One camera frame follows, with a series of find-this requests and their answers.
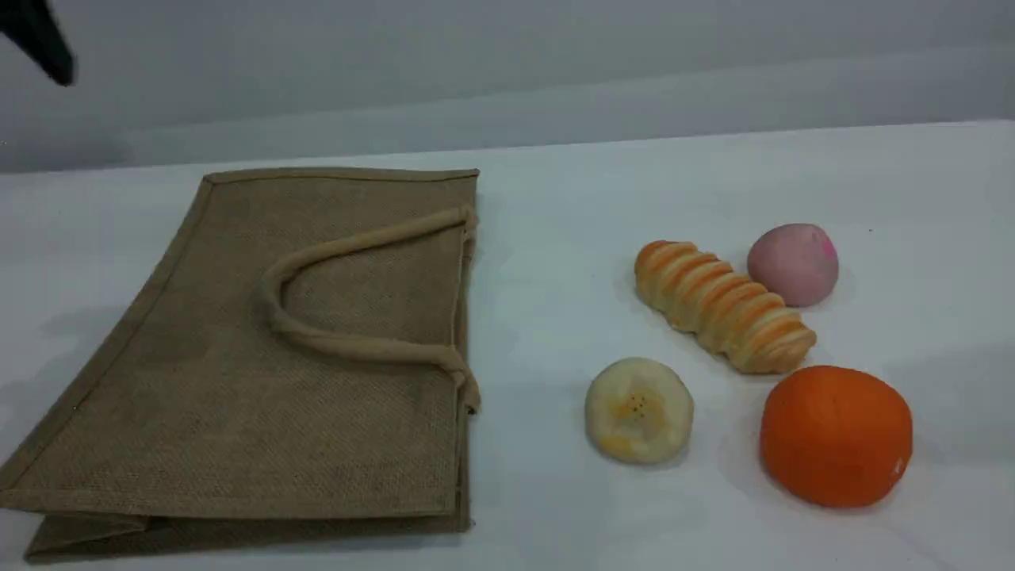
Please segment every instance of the pink ball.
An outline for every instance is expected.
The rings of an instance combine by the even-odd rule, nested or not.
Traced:
[[[751,279],[783,297],[786,305],[806,307],[831,294],[838,279],[838,255],[823,229],[792,223],[769,229],[747,254]]]

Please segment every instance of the burlap tote bag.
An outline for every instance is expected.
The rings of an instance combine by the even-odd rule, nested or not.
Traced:
[[[478,172],[205,176],[113,333],[0,469],[28,561],[469,526]]]

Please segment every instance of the orange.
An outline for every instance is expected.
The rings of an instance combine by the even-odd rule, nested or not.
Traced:
[[[761,419],[761,461],[787,490],[831,508],[888,495],[912,455],[912,416],[873,375],[808,367],[775,385]]]

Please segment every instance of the white wall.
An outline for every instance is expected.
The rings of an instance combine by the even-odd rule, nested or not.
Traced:
[[[1015,117],[1012,0],[53,6],[79,81],[0,43],[0,170]]]

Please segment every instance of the bag handle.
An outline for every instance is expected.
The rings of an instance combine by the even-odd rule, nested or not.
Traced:
[[[441,367],[455,381],[456,389],[465,387],[463,399],[470,414],[475,414],[480,407],[479,385],[462,354],[454,347],[368,338],[313,328],[292,317],[282,307],[282,288],[303,268],[328,258],[346,256],[460,224],[465,225],[463,239],[468,240],[472,238],[476,223],[475,212],[471,207],[463,205],[348,237],[324,241],[283,256],[261,277],[261,297],[268,306],[268,323],[276,334],[297,346],[342,359]]]

